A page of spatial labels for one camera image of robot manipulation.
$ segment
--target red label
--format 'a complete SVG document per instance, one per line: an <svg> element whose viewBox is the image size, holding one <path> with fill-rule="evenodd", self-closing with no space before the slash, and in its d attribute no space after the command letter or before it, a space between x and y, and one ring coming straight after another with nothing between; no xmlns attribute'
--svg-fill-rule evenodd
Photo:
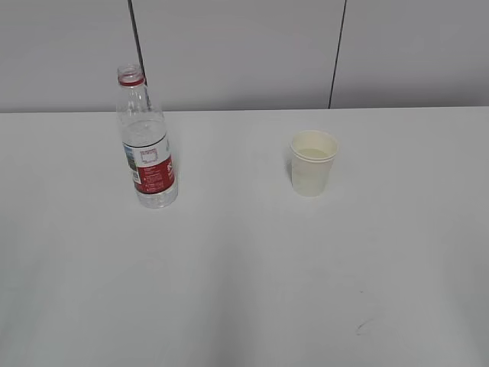
<svg viewBox="0 0 489 367"><path fill-rule="evenodd" d="M142 193L160 193L175 182L171 156L160 164L138 167L138 173L141 183L134 182L134 185Z"/></svg>

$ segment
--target table surface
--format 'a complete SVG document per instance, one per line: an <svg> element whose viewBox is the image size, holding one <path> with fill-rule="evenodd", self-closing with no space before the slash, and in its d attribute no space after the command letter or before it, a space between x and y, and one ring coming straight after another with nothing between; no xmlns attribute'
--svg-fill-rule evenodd
<svg viewBox="0 0 489 367"><path fill-rule="evenodd" d="M2 367L489 365L489 109L166 116L151 210L115 114L0 115ZM340 149L306 199L311 128Z"/></svg>

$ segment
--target bottle label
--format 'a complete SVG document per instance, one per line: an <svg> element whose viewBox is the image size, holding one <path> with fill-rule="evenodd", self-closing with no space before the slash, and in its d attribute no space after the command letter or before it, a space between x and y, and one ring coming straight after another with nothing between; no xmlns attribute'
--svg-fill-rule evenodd
<svg viewBox="0 0 489 367"><path fill-rule="evenodd" d="M157 143L145 147L124 144L124 150L136 190L142 193L160 193L173 185L175 175L166 135Z"/></svg>

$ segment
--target white paper cup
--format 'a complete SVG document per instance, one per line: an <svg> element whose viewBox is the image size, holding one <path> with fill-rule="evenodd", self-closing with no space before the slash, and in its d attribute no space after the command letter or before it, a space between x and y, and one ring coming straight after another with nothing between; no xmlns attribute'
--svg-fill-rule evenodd
<svg viewBox="0 0 489 367"><path fill-rule="evenodd" d="M320 195L328 182L338 142L330 134L307 130L292 139L292 186L302 196Z"/></svg>

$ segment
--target cup rim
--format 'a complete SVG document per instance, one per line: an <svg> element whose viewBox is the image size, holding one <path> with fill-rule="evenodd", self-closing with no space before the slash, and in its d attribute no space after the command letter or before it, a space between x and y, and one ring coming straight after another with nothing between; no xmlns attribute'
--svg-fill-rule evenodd
<svg viewBox="0 0 489 367"><path fill-rule="evenodd" d="M314 133L318 133L318 134L321 134L321 135L324 135L326 137L328 137L329 139L333 140L335 142L335 145L336 145L336 150L335 150L335 153L334 154L331 154L329 155L328 157L326 158L311 158L311 157L307 157L306 155L304 154L301 154L299 153L294 147L293 147L293 141L294 139L302 134L302 133L305 133L305 132L314 132ZM338 144L338 140L336 140L336 138L329 134L328 132L322 132L320 130L302 130L301 132L298 132L297 134L295 134L292 138L292 141L290 142L290 150L295 154L296 157L298 157L299 159L303 160L303 161L307 161L307 162L311 162L311 163L325 163L325 162L328 162L328 161L332 161L336 154L338 153L338 149L339 149L339 144Z"/></svg>

